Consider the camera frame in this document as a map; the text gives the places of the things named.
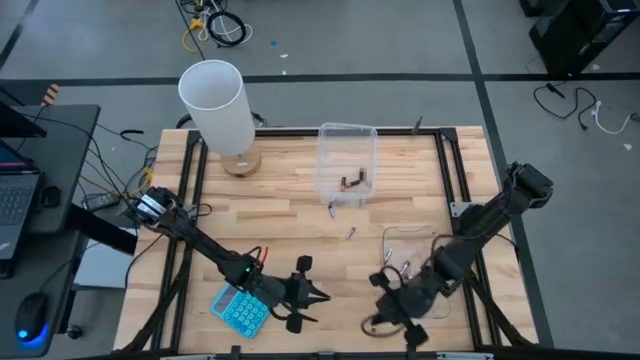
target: gray floor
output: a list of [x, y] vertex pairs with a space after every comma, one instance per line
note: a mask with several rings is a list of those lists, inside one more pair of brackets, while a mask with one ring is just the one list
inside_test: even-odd
[[[0, 44], [27, 2], [0, 2]], [[544, 72], [527, 37], [533, 21], [516, 0], [463, 4], [483, 73]], [[229, 10], [254, 26], [255, 37], [234, 49], [209, 43], [204, 51], [233, 62], [245, 75], [470, 73], [451, 0], [230, 0]], [[179, 76], [198, 61], [180, 46], [182, 26], [171, 1], [40, 0], [0, 79]], [[589, 71], [640, 71], [639, 40], [636, 21]], [[549, 205], [524, 217], [555, 345], [640, 353], [640, 276], [634, 266], [640, 258], [634, 221], [640, 124], [611, 136], [587, 114], [590, 129], [583, 132], [575, 117], [558, 121], [535, 104], [532, 92], [541, 85], [492, 82], [487, 89], [507, 159], [531, 162], [556, 183]], [[609, 128], [640, 111], [640, 81], [569, 83], [561, 89], [571, 97], [577, 86], [603, 102], [602, 123]], [[421, 115], [424, 125], [484, 125], [472, 82], [248, 84], [247, 94], [252, 109], [272, 126], [412, 125]], [[547, 93], [541, 98], [558, 112], [572, 105]], [[102, 125], [142, 129], [139, 139], [147, 144], [185, 113], [172, 85], [63, 87], [56, 103], [97, 103]], [[137, 169], [144, 149], [103, 130], [95, 137], [123, 178]], [[83, 173], [101, 181], [90, 168]], [[121, 302], [117, 291], [80, 296], [72, 320], [96, 325], [81, 340], [56, 339], [47, 358], [108, 351]]]

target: lamp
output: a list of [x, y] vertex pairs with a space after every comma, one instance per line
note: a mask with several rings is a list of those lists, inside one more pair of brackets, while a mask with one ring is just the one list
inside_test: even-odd
[[224, 170], [236, 177], [256, 172], [261, 154], [253, 143], [255, 126], [238, 69], [220, 60], [199, 62], [182, 74], [178, 92]]

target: blue light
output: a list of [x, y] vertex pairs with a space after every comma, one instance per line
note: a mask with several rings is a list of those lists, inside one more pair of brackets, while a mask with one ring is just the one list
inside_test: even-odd
[[31, 340], [31, 341], [20, 341], [20, 343], [25, 346], [25, 347], [37, 347], [42, 345], [42, 343], [44, 343], [44, 340], [47, 338], [47, 333], [49, 331], [49, 326], [47, 324], [44, 324], [44, 327], [42, 328], [42, 331], [40, 332], [40, 334], [38, 336], [36, 336], [35, 339]]

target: blue calculator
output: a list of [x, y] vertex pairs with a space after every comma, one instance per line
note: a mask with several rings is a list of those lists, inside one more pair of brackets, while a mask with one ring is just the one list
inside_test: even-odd
[[229, 284], [218, 293], [210, 310], [247, 339], [253, 339], [269, 317], [269, 308], [265, 304]]

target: laptop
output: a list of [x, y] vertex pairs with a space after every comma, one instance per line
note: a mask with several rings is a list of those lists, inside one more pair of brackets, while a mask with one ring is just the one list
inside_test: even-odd
[[43, 174], [0, 140], [0, 260], [12, 259]]

